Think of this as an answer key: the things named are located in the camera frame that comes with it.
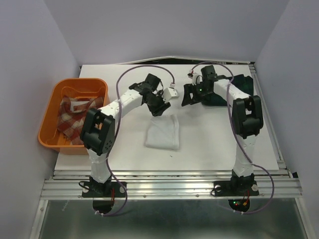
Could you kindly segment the white garment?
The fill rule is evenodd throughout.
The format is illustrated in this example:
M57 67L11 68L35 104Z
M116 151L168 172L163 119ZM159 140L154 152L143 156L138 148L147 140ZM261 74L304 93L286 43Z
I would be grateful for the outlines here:
M147 129L145 146L179 150L179 121L177 116L153 117Z

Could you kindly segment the green plaid skirt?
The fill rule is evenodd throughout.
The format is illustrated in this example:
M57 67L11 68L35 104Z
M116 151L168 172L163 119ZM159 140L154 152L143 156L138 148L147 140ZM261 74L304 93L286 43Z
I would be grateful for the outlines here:
M244 76L243 74L235 75L234 80L232 81L232 84L246 94L249 94L249 95L254 94L253 78L250 76ZM215 93L204 96L203 101L201 103L204 106L208 106L208 107L227 106L226 101L219 95L216 95Z

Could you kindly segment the red plaid skirt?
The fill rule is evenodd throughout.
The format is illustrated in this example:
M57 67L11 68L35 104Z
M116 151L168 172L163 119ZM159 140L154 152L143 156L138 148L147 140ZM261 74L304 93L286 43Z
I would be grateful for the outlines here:
M59 106L57 130L63 133L71 145L82 145L80 139L86 113L103 106L104 98L70 98L64 96Z

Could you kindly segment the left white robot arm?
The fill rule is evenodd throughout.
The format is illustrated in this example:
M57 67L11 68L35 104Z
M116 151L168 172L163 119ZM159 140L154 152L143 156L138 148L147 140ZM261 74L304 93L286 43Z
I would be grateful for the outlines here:
M116 126L122 117L143 104L148 106L152 116L161 116L170 107L170 100L178 96L174 84L158 91L160 83L160 78L148 74L144 81L129 86L119 99L99 109L87 111L80 139L91 160L90 177L95 181L93 189L99 196L106 196L111 190L108 182L111 173L106 160L115 143Z

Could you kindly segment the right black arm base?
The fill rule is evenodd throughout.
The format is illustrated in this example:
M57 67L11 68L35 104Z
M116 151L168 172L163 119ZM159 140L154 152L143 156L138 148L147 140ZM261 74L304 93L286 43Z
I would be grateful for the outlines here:
M230 209L241 214L250 209L251 197L259 196L256 181L246 185L234 185L230 180L214 181L210 195L216 198L228 198Z

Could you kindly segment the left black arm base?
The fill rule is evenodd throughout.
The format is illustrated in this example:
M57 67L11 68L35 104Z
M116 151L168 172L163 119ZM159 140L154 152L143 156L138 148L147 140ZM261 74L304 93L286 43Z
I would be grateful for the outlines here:
M128 201L126 182L120 185L116 182L107 181L105 184L98 185L89 181L80 181L78 185L82 189L81 197L93 199L92 208L94 213L102 217L117 216ZM123 198L124 202L119 209L114 210L116 198Z

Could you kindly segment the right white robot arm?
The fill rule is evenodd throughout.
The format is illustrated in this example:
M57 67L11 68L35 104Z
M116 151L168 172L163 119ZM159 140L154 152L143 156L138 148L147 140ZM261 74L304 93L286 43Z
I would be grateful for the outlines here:
M243 74L217 75L213 65L203 67L200 74L191 69L188 77L192 82L184 85L182 106L209 102L213 106L226 105L229 110L237 142L233 167L237 178L229 182L229 188L232 193L241 194L247 189L243 178L253 174L254 146L264 126L261 99L254 94L253 79Z

